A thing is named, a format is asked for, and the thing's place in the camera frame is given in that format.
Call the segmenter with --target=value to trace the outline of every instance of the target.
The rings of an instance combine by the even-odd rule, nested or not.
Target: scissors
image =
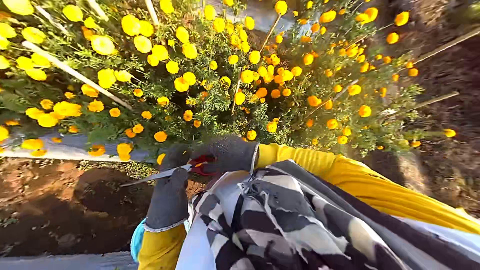
[[[152,174],[152,175],[147,176],[143,179],[140,179],[140,180],[137,180],[137,181],[134,181],[134,182],[131,182],[131,183],[121,184],[120,186],[121,187],[130,186],[130,185],[134,185],[134,184],[147,182],[147,181],[150,181],[150,180],[153,180],[153,179],[160,179],[160,178],[169,177],[178,168],[186,169],[187,172],[193,172],[193,173],[203,175],[203,176],[215,175],[215,172],[204,172],[203,171],[203,165],[205,163],[208,163],[208,162],[213,162],[214,160],[215,160],[214,157],[200,156],[199,158],[197,158],[195,160],[190,160],[187,164],[185,164],[183,166],[179,166],[179,167],[176,167],[176,168],[173,168],[173,169],[170,169],[170,170],[166,170],[166,171],[163,171],[163,172]]]

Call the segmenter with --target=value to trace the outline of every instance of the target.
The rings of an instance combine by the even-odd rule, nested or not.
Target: work glove
[[[214,157],[215,161],[204,164],[206,173],[235,171],[253,172],[258,160],[257,142],[245,142],[235,135],[224,135],[200,145],[192,153],[192,160]]]
[[[187,145],[172,145],[163,158],[160,171],[185,165],[189,157]],[[187,171],[179,168],[169,178],[157,179],[148,207],[145,230],[163,232],[182,224],[188,218],[188,201],[185,193],[187,178]]]

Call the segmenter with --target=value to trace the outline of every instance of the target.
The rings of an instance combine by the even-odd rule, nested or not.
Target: yellow shirt
[[[257,167],[292,159],[307,171],[381,212],[480,234],[480,224],[466,213],[395,184],[356,160],[278,144],[260,145],[259,152]],[[138,255],[139,269],[175,269],[185,236],[183,226],[161,233],[145,232]]]

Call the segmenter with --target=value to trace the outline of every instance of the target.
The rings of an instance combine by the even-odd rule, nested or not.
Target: blue fabric
[[[144,239],[144,223],[147,220],[147,218],[144,218],[142,220],[137,228],[135,228],[135,231],[133,231],[132,234],[132,240],[130,241],[130,254],[135,262],[138,263],[138,253],[140,253],[140,249],[142,248],[142,241]]]

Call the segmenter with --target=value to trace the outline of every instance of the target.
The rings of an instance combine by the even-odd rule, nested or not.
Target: brown dirt
[[[0,160],[0,257],[106,253],[130,249],[153,187],[78,161]],[[202,183],[189,181],[188,195]]]

